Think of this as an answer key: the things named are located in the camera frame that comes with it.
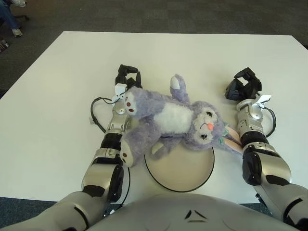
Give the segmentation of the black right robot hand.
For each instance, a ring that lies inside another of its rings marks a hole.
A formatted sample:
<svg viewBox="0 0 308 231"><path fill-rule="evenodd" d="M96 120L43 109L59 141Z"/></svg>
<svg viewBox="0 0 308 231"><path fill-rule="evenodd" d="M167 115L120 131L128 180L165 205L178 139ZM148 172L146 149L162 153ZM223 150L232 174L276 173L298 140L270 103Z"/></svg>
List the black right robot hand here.
<svg viewBox="0 0 308 231"><path fill-rule="evenodd" d="M262 91L262 83L249 68L238 72L227 86L225 98L233 101L255 99L256 94Z"/></svg>

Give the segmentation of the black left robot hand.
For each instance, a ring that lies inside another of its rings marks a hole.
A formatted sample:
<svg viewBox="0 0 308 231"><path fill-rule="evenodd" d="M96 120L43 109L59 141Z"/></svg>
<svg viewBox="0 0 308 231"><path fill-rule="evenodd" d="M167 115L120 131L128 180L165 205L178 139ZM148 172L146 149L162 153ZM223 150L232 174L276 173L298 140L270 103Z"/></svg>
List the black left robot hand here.
<svg viewBox="0 0 308 231"><path fill-rule="evenodd" d="M128 74L136 74L136 78L127 78ZM115 78L115 86L124 87L125 90L129 90L132 87L142 89L140 71L135 67L121 64Z"/></svg>

